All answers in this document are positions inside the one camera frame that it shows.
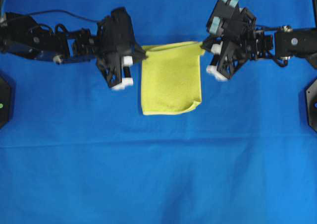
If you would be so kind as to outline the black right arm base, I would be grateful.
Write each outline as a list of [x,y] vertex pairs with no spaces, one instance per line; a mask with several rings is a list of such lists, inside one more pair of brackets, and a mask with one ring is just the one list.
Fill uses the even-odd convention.
[[305,90],[308,125],[317,131],[317,80],[315,79]]

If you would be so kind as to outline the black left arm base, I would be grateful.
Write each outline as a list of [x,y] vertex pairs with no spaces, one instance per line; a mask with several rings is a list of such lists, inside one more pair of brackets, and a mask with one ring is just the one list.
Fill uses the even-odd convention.
[[0,128],[3,128],[11,117],[12,89],[4,75],[0,75]]

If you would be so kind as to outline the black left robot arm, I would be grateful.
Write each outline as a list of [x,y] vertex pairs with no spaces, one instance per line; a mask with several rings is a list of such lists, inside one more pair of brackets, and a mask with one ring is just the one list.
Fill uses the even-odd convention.
[[146,59],[136,42],[132,20],[126,9],[114,9],[97,21],[97,33],[89,29],[68,31],[63,24],[54,29],[37,23],[30,14],[6,13],[0,20],[0,51],[26,59],[68,64],[96,60],[109,88],[133,85],[130,67]]

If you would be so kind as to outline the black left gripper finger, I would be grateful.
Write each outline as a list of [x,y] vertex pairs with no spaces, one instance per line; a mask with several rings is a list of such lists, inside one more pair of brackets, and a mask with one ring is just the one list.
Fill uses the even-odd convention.
[[135,43],[133,60],[144,60],[146,58],[146,51],[138,43]]
[[130,72],[130,67],[129,66],[124,66],[123,67],[123,73],[125,78],[131,78],[131,72]]

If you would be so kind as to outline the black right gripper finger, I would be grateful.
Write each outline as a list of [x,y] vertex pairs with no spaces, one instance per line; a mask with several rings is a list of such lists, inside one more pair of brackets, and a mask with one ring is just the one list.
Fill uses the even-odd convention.
[[215,44],[215,39],[205,39],[202,42],[201,48],[205,51],[211,51],[212,46]]
[[219,55],[214,54],[211,61],[212,66],[217,66],[218,62],[219,62]]

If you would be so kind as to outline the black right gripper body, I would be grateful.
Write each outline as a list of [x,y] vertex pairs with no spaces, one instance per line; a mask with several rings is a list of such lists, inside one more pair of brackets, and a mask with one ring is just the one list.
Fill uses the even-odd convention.
[[210,65],[207,72],[217,80],[227,81],[248,61],[259,59],[273,59],[270,51],[273,49],[273,36],[266,35],[262,30],[251,31],[239,39],[229,37],[216,38],[211,51],[213,55],[219,55],[217,66]]

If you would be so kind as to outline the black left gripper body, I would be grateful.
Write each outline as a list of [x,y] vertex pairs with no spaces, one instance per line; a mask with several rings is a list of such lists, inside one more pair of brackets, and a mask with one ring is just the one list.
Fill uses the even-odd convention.
[[97,60],[97,68],[101,72],[109,88],[122,83],[122,62],[120,53],[100,53],[100,41],[89,29],[81,29],[71,33],[73,56],[72,62]]

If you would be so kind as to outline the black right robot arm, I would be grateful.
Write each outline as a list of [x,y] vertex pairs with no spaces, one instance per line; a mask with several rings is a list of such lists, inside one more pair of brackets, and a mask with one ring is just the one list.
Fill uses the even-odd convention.
[[264,28],[247,29],[239,36],[225,33],[208,36],[202,49],[213,54],[207,72],[219,81],[230,80],[248,61],[270,59],[285,67],[292,57],[305,59],[317,67],[317,30],[292,29],[283,26],[273,29],[274,34],[265,34]]

